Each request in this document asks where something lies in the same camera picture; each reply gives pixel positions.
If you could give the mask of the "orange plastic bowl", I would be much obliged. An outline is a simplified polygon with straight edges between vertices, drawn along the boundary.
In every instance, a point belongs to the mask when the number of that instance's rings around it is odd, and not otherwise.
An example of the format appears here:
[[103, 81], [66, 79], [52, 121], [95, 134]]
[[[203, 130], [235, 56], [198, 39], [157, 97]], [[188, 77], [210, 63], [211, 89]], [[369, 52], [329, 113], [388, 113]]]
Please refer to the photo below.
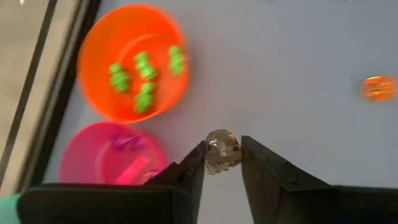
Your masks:
[[[169, 47], [185, 52], [185, 68], [175, 76], [169, 67]], [[134, 57], [149, 54], [157, 72], [146, 80], [135, 68]], [[130, 76], [130, 89], [118, 93], [110, 84], [109, 66], [120, 63]], [[97, 21], [79, 51], [77, 74], [81, 89], [92, 107], [106, 118], [136, 123], [156, 116], [176, 104], [190, 83], [187, 42], [177, 21], [152, 4], [130, 4], [112, 10]], [[134, 111], [135, 96], [146, 82], [155, 84], [154, 103], [145, 113]]]

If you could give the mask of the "orange translucent pumpkin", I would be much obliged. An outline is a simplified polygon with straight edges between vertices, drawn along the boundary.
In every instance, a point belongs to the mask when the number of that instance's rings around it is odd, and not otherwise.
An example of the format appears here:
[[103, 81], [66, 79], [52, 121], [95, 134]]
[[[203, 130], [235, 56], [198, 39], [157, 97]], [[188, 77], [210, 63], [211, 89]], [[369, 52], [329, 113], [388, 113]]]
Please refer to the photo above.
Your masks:
[[398, 78], [389, 75], [367, 77], [361, 84], [363, 98], [380, 103], [398, 97]]

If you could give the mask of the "pink plastic bowl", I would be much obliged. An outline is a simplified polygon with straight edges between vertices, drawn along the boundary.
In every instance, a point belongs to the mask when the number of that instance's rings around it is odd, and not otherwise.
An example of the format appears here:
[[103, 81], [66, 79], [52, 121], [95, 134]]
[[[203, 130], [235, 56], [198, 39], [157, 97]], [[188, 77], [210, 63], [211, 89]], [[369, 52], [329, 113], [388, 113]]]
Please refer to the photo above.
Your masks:
[[109, 184], [137, 157], [149, 163], [125, 185], [142, 185], [162, 172], [168, 155], [153, 135], [126, 124], [102, 121], [93, 123], [72, 137], [62, 156], [60, 181], [64, 183]]

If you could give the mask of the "blue-grey table mat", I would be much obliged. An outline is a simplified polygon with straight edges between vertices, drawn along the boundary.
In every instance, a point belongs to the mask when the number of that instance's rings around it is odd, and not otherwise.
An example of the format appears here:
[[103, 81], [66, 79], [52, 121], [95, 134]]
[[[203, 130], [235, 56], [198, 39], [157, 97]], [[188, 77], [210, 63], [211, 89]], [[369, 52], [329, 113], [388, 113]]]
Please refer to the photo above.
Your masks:
[[154, 2], [193, 55], [182, 102], [141, 123], [171, 157], [228, 129], [331, 185], [398, 189], [398, 100], [359, 90], [398, 76], [398, 0]]

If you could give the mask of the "grey translucent skull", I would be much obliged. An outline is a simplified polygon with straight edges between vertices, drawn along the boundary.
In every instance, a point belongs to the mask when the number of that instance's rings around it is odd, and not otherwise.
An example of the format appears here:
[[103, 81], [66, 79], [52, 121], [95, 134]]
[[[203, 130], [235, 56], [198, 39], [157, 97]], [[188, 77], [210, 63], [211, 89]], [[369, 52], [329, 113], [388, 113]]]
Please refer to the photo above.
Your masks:
[[206, 137], [205, 170], [208, 175], [228, 171], [241, 162], [242, 150], [235, 135], [226, 129], [217, 129]]

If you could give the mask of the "pink plastic stick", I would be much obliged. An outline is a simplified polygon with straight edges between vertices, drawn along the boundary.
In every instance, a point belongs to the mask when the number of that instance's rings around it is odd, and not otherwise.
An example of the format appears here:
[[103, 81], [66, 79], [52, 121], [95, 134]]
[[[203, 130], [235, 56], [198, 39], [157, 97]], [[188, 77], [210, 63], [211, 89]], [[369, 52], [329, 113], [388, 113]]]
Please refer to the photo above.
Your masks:
[[134, 159], [114, 181], [117, 185], [130, 184], [149, 163], [146, 156], [139, 156]]

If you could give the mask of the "black metal table frame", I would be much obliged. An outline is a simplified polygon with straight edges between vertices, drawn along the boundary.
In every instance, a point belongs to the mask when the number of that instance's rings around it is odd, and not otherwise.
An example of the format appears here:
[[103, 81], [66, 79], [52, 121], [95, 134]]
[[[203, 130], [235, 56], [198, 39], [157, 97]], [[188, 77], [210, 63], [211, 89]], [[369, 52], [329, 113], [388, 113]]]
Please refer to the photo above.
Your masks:
[[57, 138], [72, 87], [76, 80], [77, 57], [80, 45], [93, 26], [101, 0], [80, 0], [68, 28], [66, 42], [55, 67], [49, 93], [45, 99], [44, 112], [40, 115], [37, 133], [27, 155], [15, 192], [23, 192], [39, 185], [45, 175], [47, 164]]

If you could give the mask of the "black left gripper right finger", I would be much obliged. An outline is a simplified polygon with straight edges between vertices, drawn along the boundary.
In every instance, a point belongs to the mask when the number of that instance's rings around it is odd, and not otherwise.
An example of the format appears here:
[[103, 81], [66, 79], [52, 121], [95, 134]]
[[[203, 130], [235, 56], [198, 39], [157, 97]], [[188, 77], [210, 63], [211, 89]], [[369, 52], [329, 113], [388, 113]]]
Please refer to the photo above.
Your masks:
[[398, 189], [330, 185], [250, 136], [241, 149], [254, 224], [398, 224]]

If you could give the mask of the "teal plastic basket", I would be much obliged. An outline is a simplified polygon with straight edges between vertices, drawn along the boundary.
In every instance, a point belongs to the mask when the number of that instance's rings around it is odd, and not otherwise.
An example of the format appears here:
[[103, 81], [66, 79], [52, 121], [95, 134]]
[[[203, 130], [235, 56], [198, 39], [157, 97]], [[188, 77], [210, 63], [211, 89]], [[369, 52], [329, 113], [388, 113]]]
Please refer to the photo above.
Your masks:
[[20, 195], [0, 197], [0, 224], [21, 224], [17, 214]]

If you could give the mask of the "green plastic skeleton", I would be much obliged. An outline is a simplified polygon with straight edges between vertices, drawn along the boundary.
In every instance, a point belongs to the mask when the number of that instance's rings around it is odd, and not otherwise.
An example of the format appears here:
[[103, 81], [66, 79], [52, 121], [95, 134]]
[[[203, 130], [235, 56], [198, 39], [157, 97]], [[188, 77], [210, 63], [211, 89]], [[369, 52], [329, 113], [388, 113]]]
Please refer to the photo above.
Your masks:
[[146, 82], [140, 86], [140, 92], [135, 96], [134, 111], [145, 113], [154, 103], [155, 84]]
[[109, 72], [110, 84], [116, 92], [122, 93], [130, 89], [130, 76], [120, 63], [111, 64]]
[[150, 62], [149, 54], [147, 52], [140, 52], [134, 57], [135, 68], [140, 73], [141, 77], [146, 80], [154, 79], [157, 76], [156, 69]]
[[185, 68], [185, 52], [179, 45], [169, 47], [169, 67], [175, 76], [179, 76]]

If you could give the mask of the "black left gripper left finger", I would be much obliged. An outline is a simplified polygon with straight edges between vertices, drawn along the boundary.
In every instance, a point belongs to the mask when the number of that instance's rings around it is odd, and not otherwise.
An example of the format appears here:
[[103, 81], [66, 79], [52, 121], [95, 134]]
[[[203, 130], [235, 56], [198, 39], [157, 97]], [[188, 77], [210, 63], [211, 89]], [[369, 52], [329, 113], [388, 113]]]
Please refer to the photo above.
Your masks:
[[21, 224], [197, 224], [205, 142], [143, 185], [43, 184], [17, 203]]

